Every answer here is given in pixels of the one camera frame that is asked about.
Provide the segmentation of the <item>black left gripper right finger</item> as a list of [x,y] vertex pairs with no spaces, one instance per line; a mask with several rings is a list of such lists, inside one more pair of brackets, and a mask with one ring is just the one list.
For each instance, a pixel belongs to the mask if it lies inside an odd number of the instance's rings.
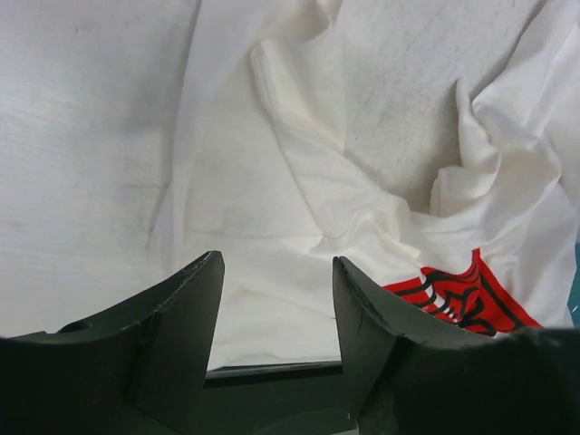
[[494,339],[393,295],[344,257],[333,305],[349,414],[362,434],[576,434],[579,332]]

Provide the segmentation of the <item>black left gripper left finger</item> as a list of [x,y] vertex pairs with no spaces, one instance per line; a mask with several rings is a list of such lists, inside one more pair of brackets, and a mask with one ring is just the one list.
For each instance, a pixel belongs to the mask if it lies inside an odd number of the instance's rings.
[[4,434],[191,434],[225,264],[210,251],[100,313],[1,342]]

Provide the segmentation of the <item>white t-shirt red print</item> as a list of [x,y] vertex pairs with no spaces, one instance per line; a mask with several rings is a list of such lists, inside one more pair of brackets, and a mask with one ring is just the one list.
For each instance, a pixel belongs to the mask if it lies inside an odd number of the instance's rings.
[[477,97],[424,212],[347,157],[342,1],[203,1],[151,237],[226,264],[209,368],[333,361],[332,260],[418,312],[501,337],[572,323],[579,4],[550,1]]

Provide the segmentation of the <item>teal plastic bin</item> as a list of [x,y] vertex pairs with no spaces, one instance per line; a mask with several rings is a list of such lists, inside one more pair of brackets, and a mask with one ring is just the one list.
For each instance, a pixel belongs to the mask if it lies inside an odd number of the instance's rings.
[[572,283],[570,296],[568,298],[568,308],[575,327],[580,325],[580,244],[575,245],[576,271]]

